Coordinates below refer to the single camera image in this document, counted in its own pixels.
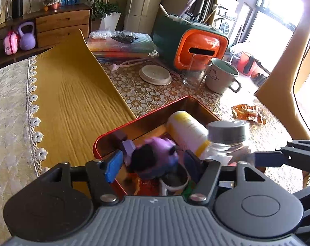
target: pink toy suitcase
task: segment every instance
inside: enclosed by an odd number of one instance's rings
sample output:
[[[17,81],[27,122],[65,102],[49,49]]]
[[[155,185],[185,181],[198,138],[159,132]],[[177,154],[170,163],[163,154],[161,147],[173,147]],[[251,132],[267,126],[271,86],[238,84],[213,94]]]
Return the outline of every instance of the pink toy suitcase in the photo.
[[[11,55],[18,50],[18,35],[14,31],[10,30],[8,35],[3,40],[3,47],[6,55]]]

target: snack wrapper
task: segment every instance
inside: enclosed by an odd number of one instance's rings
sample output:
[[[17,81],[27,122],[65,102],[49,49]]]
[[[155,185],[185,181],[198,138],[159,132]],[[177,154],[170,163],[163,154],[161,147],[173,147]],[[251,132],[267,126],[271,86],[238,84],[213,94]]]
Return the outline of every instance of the snack wrapper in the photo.
[[[259,124],[266,124],[267,118],[263,115],[261,108],[258,106],[249,106],[246,104],[236,105],[232,107],[232,110],[235,119],[252,120]]]

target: white cup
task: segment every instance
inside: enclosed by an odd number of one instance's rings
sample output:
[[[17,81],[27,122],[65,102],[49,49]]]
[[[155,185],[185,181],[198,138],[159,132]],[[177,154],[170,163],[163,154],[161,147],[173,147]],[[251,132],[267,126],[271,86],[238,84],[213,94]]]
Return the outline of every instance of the white cup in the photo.
[[[168,191],[176,192],[183,190],[188,183],[188,173],[186,169],[178,164],[175,172],[169,172],[160,177],[160,196],[167,196]]]
[[[212,58],[211,63],[206,74],[206,86],[216,93],[223,93],[227,88],[233,92],[239,92],[242,85],[236,80],[238,70],[219,58]],[[238,83],[238,89],[232,88],[233,82]]]

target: black speaker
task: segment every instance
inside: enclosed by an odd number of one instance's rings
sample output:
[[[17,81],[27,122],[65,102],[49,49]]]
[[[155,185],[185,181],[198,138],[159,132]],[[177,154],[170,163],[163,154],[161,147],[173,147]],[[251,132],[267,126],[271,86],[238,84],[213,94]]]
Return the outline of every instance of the black speaker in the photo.
[[[23,15],[23,0],[11,1],[11,14],[13,19],[21,17]]]

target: gray gripper base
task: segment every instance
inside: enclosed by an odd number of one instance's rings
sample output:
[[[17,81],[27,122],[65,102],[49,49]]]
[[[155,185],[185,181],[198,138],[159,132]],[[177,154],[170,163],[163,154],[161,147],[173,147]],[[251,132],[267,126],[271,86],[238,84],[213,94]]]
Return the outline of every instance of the gray gripper base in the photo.
[[[298,246],[305,244],[295,236],[267,242],[239,237],[220,226],[207,208],[187,204],[181,196],[128,196],[116,206],[98,209],[92,221],[69,238],[40,243],[13,237],[3,245]]]

